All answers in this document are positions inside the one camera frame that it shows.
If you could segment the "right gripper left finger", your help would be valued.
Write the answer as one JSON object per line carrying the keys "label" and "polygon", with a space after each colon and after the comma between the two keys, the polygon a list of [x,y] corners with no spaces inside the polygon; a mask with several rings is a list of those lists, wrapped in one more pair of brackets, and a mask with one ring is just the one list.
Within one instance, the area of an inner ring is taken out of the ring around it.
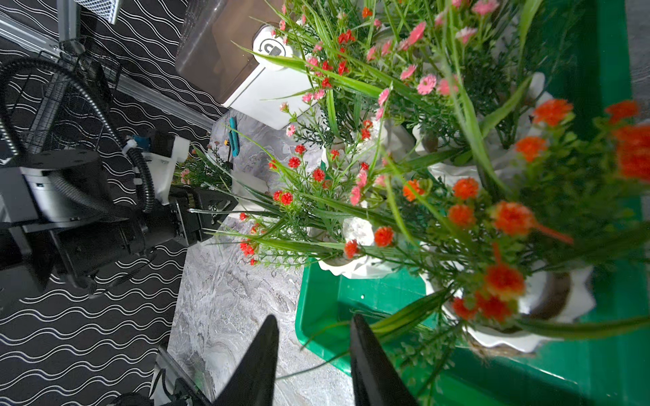
{"label": "right gripper left finger", "polygon": [[272,405],[278,355],[279,327],[269,315],[213,405]]}

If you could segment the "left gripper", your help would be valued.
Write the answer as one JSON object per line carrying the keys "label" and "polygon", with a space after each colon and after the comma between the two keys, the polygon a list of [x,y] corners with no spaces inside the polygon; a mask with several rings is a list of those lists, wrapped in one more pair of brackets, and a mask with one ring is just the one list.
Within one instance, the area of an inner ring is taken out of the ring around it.
{"label": "left gripper", "polygon": [[172,186],[169,208],[176,227],[174,240],[183,246],[209,240],[237,205],[235,197],[218,190]]}

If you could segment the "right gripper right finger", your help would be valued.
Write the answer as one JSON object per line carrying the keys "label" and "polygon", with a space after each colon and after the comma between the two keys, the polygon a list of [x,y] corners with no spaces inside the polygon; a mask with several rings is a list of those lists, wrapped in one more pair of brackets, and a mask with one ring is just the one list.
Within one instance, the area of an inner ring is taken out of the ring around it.
{"label": "right gripper right finger", "polygon": [[350,374],[355,405],[417,405],[361,315],[350,325]]}

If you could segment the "red flower pot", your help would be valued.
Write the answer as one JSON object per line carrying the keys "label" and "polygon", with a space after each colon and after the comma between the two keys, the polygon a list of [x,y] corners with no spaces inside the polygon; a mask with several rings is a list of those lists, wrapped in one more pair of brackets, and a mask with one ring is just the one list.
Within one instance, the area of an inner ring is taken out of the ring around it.
{"label": "red flower pot", "polygon": [[402,233],[406,219],[393,213],[400,200],[377,152],[335,148],[314,166],[304,145],[284,160],[266,157],[278,187],[263,192],[234,179],[252,206],[238,212],[240,225],[210,232],[237,244],[250,264],[316,262],[350,279],[425,269],[420,248]]}

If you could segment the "pink flower pot front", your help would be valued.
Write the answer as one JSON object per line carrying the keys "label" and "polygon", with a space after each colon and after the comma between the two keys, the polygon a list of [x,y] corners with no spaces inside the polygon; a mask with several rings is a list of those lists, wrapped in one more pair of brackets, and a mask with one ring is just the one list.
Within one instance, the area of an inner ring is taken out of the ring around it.
{"label": "pink flower pot front", "polygon": [[[282,91],[280,110],[289,118],[286,135],[308,145],[356,145],[381,135],[375,113],[382,87],[364,72],[366,53],[382,27],[374,1],[282,1],[266,4],[274,18],[270,36],[292,50],[289,56],[251,50],[262,63],[306,81]],[[289,106],[289,96],[301,105]]]}

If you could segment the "pink flower pot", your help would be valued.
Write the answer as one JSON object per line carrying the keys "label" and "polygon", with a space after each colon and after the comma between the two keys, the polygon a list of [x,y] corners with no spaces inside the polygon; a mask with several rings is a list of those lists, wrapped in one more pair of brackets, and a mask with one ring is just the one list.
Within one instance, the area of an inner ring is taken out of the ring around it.
{"label": "pink flower pot", "polygon": [[262,199],[253,191],[267,194],[267,183],[252,174],[234,169],[234,164],[223,160],[218,152],[191,143],[184,162],[176,164],[172,185],[192,186],[225,193],[237,200],[236,210],[263,211]]}
{"label": "pink flower pot", "polygon": [[[306,81],[282,91],[280,110],[289,118],[286,135],[308,145],[356,145],[381,135],[375,113],[382,87],[364,72],[366,53],[382,27],[374,1],[282,1],[266,4],[274,18],[270,36],[292,50],[289,56],[251,50],[262,63]],[[301,105],[289,106],[289,96]]]}

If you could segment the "orange flower pot tray front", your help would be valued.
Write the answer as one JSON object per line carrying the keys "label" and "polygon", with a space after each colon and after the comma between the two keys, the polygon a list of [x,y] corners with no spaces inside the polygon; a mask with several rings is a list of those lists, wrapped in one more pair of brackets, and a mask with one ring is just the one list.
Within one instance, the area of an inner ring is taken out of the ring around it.
{"label": "orange flower pot tray front", "polygon": [[381,181],[393,220],[376,230],[374,245],[383,260],[428,276],[434,291],[373,330],[397,338],[436,316],[436,328],[402,360],[433,357],[421,395],[470,331],[587,340],[648,327],[647,316],[560,321],[519,304],[531,276],[613,262],[648,242],[648,225],[621,216],[622,201],[649,190],[649,128],[635,122],[638,112],[633,100],[613,104],[595,119],[596,135],[582,140],[570,130],[573,106],[545,101],[533,110],[531,134],[514,146],[513,184],[484,162],[487,181],[465,177],[438,194],[406,167],[385,163]]}

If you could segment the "green grass pot back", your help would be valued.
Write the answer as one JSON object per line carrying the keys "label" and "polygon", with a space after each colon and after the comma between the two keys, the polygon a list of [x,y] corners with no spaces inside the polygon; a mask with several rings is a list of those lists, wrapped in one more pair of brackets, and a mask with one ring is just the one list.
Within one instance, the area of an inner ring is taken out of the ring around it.
{"label": "green grass pot back", "polygon": [[550,13],[546,3],[537,14],[527,50],[532,72],[503,97],[487,99],[463,86],[448,97],[422,98],[418,113],[420,141],[434,138],[428,174],[452,185],[462,178],[480,184],[503,185],[514,170],[516,143],[538,133],[531,123],[533,108],[547,100],[548,84],[562,58],[563,40],[551,42],[544,34]]}

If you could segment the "pink flower pot back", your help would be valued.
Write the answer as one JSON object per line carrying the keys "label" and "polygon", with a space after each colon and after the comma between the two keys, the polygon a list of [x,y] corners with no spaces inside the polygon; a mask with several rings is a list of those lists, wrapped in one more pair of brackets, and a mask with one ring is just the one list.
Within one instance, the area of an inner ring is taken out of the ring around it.
{"label": "pink flower pot back", "polygon": [[225,193],[237,200],[236,210],[263,211],[262,199],[253,191],[267,194],[267,183],[252,174],[234,169],[234,164],[223,160],[218,152],[191,143],[184,162],[176,164],[172,185],[192,186]]}

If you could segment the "green plant pot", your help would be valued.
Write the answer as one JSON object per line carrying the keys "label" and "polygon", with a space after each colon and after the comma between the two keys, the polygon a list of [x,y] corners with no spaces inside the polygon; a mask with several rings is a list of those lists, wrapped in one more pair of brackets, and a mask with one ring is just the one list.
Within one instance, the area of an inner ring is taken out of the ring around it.
{"label": "green plant pot", "polygon": [[328,62],[293,58],[287,65],[306,76],[312,87],[301,94],[305,110],[281,106],[290,116],[286,134],[297,144],[286,162],[273,158],[268,163],[284,182],[274,200],[297,208],[309,196],[324,196],[360,206],[368,193],[385,187],[384,160],[377,146],[401,159],[411,150],[411,136],[401,126],[366,112],[361,94],[337,93]]}

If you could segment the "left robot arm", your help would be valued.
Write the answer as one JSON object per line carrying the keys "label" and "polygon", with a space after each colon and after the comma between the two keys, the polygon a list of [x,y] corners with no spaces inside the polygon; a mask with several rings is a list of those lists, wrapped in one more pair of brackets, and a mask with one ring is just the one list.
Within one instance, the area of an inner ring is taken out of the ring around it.
{"label": "left robot arm", "polygon": [[63,76],[90,105],[131,162],[140,200],[136,206],[113,203],[97,152],[29,152],[3,110],[1,133],[12,156],[1,170],[2,306],[42,294],[55,272],[93,297],[106,294],[110,286],[96,282],[101,267],[132,255],[151,256],[169,241],[187,247],[203,242],[235,209],[231,195],[158,180],[152,161],[116,132],[91,89],[64,67],[17,59],[1,68],[1,85],[30,69]]}

